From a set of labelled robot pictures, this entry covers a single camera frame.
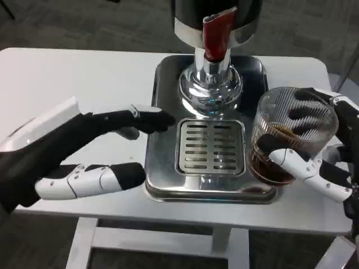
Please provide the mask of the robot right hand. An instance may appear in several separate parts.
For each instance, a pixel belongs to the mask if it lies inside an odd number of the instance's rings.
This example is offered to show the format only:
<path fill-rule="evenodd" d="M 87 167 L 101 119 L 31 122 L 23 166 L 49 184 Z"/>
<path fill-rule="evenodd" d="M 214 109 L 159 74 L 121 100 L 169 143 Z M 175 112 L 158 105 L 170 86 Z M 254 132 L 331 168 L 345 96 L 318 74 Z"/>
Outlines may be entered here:
<path fill-rule="evenodd" d="M 252 131 L 254 176 L 268 185 L 298 180 L 343 205 L 358 239 L 358 106 L 313 87 L 264 94 Z"/>

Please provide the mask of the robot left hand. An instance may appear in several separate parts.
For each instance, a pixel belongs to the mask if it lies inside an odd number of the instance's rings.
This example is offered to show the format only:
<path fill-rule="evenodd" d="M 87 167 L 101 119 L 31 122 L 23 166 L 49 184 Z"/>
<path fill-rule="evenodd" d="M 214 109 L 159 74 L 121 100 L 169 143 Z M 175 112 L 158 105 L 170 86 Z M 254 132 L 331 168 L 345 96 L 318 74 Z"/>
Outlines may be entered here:
<path fill-rule="evenodd" d="M 13 131 L 1 143 L 1 210 L 30 207 L 39 200 L 73 200 L 126 191 L 146 178 L 140 163 L 66 165 L 64 161 L 99 136 L 114 132 L 127 140 L 162 133 L 175 118 L 161 108 L 135 106 L 81 113 L 70 98 Z"/>

